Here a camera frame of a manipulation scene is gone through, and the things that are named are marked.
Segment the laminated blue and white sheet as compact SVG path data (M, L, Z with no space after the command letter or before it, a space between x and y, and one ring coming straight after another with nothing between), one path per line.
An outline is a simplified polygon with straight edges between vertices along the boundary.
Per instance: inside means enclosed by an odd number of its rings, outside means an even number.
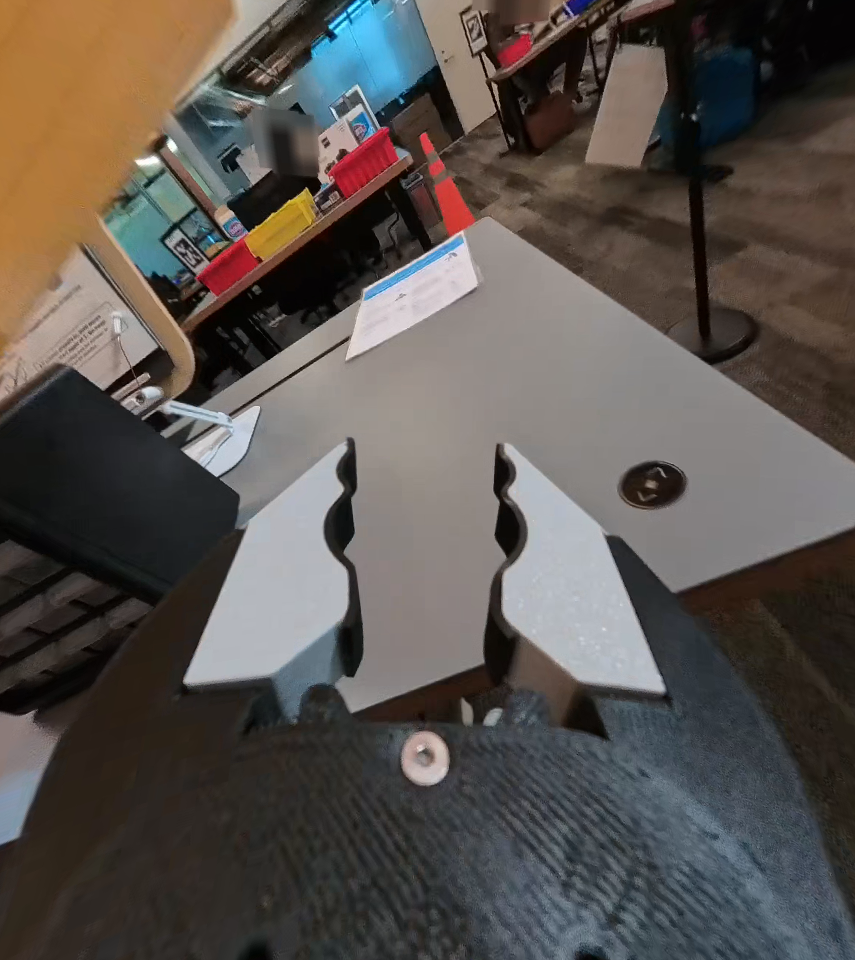
M434 317L480 285L467 232L462 230L363 290L346 361L368 354Z

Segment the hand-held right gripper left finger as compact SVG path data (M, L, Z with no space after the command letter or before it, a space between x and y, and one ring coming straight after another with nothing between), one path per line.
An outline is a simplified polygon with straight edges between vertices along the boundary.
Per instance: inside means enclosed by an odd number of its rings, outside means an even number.
M357 674L362 605L347 556L357 489L357 448L345 438L246 524L186 691L265 690L299 706L310 688Z

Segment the yellow plastic bin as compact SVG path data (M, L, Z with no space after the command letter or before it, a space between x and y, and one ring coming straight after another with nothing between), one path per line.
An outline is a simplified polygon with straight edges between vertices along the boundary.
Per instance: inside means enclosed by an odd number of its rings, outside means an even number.
M314 195L305 188L262 223L249 229L243 242L253 257L267 261L308 231L317 219Z

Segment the black stanchion post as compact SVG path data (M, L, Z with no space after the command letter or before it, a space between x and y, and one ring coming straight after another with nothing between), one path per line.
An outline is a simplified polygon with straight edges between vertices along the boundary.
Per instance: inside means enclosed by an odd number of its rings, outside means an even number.
M708 174L723 173L724 169L705 166L702 160L692 32L694 6L694 2L676 2L663 36L674 106L674 163L686 182L695 300L694 317L676 323L668 335L700 360L718 365L751 347L760 328L745 311L713 304L711 300L705 181Z

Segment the rounded wooden board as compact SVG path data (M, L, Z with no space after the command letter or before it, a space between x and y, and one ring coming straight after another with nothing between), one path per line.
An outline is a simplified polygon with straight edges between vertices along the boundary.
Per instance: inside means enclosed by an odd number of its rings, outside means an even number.
M139 387L156 386L163 391L168 399L177 399L191 385L194 378L194 349L181 326L171 316L167 306L162 303L159 295L151 288L131 256L123 249L114 234L110 232L105 219L97 213L86 215L79 243L74 245L61 266L50 273L29 304L21 308L20 313L16 316L13 334L2 346L0 360L8 345L19 339L26 330L27 318L37 299L47 289L57 284L61 268L73 252L81 246L87 247L98 259L108 276L126 296L129 304L144 320L146 327L151 330L157 341L166 350L173 364L173 368L166 378L150 380L148 376L139 377L134 373L132 381L125 388L115 393L102 391L115 397L122 397Z

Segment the brown cardboard box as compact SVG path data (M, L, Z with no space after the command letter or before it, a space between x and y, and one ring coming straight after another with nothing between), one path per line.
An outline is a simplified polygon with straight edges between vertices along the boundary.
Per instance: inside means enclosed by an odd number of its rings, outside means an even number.
M392 137L407 150L417 164L426 163L421 137L427 135L438 152L453 142L442 117L428 93L421 94L388 121Z

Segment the dark wooden table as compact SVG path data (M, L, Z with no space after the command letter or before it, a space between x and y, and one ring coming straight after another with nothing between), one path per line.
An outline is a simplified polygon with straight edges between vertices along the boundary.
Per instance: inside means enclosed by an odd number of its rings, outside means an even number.
M623 44L660 46L676 2L485 2L489 47L484 52L494 66L486 84L496 91L499 123L511 149L528 150L523 127L525 110L555 90L578 99L586 60L597 66L594 35L609 27L604 73L594 71L596 92L602 94L613 56ZM515 65L500 69L495 50L512 36L530 33L531 52Z

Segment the brown bag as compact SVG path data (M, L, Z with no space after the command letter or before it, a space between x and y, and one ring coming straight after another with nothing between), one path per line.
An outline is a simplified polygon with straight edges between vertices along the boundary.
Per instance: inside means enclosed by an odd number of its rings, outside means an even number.
M532 154L541 154L567 137L576 123L573 97L563 89L552 91L522 114L527 150Z

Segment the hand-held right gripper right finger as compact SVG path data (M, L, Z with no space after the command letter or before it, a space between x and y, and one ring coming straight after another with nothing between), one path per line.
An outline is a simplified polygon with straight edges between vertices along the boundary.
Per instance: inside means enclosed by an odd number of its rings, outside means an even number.
M538 696L551 724L600 724L598 700L664 706L669 690L602 525L514 445L496 446L491 680Z

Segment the grey desk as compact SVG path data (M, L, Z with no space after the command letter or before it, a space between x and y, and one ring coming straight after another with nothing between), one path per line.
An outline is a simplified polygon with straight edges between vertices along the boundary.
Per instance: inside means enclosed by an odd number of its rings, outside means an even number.
M508 443L605 530L668 702L597 700L599 724L553 724L616 739L638 709L681 707L698 651L657 638L657 605L855 532L855 462L490 219L466 231L480 285L457 303L346 361L359 306L326 326L332 346L274 385L246 457L224 478L239 497L236 527L116 651L76 720L35 778L25 839L54 812L69 750L81 785L69 813L95 822L108 798L109 746L134 721L135 689L159 677L161 706L223 707L248 729L290 726L299 705L266 690L187 691L184 675L248 522L345 439L356 447L354 538L363 656L332 685L350 713L395 719L425 711L417 694L483 676L495 539L497 445ZM669 462L687 489L661 510L637 510L617 486L632 466Z

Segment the red plastic bin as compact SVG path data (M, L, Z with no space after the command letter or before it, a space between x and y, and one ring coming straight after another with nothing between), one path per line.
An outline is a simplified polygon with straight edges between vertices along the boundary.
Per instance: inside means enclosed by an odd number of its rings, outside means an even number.
M389 127L381 127L338 160L328 177L344 199L349 199L398 162Z
M197 274L197 281L209 293L219 297L258 268L261 261L243 236L227 246Z

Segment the black drawer cabinet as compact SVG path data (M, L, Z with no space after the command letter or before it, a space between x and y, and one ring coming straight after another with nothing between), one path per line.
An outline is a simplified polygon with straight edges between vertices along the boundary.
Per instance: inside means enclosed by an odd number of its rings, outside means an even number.
M70 367L0 402L0 533L154 609L239 511L235 491Z

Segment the white printed box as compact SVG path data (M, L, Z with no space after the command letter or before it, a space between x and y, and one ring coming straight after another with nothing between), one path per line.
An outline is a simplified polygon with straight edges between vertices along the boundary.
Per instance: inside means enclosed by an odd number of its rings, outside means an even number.
M319 170L326 175L340 160L372 138L380 127L376 116L364 104L353 107L319 134Z

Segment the leaning white board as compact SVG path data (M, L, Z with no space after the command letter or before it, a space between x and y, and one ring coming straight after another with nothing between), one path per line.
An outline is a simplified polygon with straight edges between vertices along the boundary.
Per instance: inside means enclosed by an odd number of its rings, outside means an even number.
M662 47L620 45L605 80L585 163L640 169L668 89Z

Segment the set of clear plastic drawers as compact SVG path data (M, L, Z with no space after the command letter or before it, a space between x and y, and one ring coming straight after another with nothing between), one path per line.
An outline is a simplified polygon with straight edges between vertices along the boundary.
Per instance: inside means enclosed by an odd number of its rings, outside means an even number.
M0 713L89 688L154 607L0 533Z

